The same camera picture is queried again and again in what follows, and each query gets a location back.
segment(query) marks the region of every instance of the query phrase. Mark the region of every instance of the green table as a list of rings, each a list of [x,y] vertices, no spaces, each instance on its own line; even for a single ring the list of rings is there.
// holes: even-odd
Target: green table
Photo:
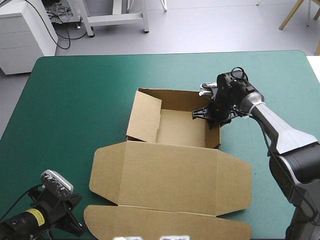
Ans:
[[[107,203],[90,192],[97,148],[125,140],[139,87],[198,90],[233,67],[245,69],[267,105],[292,126],[320,138],[320,85],[300,51],[226,52],[159,55],[57,56],[40,58],[0,141],[0,214],[46,169],[56,170],[87,205]],[[223,151],[251,163],[252,205],[225,215],[245,221],[252,238],[283,238],[294,208],[269,171],[261,130],[251,119],[236,118],[222,128]],[[29,199],[13,213],[24,210]],[[56,231],[58,238],[73,236]],[[84,238],[92,238],[87,232]]]

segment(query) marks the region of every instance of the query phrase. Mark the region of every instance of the cardboard box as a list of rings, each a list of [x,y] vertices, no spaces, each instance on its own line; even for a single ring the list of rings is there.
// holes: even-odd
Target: cardboard box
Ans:
[[[217,148],[218,125],[209,129],[204,119],[192,119],[192,110],[208,105],[197,91],[139,88],[135,94],[127,139],[200,148]]]
[[[128,140],[94,155],[90,190],[118,205],[85,209],[96,238],[250,239],[247,223],[217,217],[249,207],[252,174],[247,162],[213,149],[219,127],[192,120],[207,104],[192,91],[136,92]]]

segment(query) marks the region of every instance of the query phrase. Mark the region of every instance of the white drawer cabinet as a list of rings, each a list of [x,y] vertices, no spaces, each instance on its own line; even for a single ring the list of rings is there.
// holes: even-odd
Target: white drawer cabinet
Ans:
[[[41,0],[29,2],[57,42],[58,36]],[[54,56],[56,48],[41,18],[26,1],[12,0],[0,7],[0,68],[5,74],[31,72],[37,59]]]

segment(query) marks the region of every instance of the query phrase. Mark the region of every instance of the gray floor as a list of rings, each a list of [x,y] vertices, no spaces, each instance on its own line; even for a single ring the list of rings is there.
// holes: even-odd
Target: gray floor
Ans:
[[[150,33],[143,25],[95,27],[95,37],[74,40],[68,50],[56,55],[117,55],[201,52],[301,50],[314,55],[320,39],[320,21],[307,23],[307,1],[282,31],[279,25],[295,0],[167,0],[164,12],[160,0],[148,0]],[[110,13],[112,2],[87,0],[91,15]],[[140,9],[139,0],[133,11]],[[318,7],[312,3],[314,16]],[[72,37],[84,29],[69,26]],[[63,46],[66,40],[60,40]],[[0,71],[0,137],[2,136],[28,74],[7,76]]]

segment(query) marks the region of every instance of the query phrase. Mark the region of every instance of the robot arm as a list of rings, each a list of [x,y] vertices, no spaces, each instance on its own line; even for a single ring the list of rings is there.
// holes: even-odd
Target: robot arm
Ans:
[[[201,85],[200,96],[210,95],[208,107],[192,112],[209,125],[228,124],[249,116],[262,128],[270,157],[270,171],[288,201],[296,206],[287,240],[320,239],[320,144],[308,133],[291,127],[270,110],[240,67],[218,75],[216,83]]]

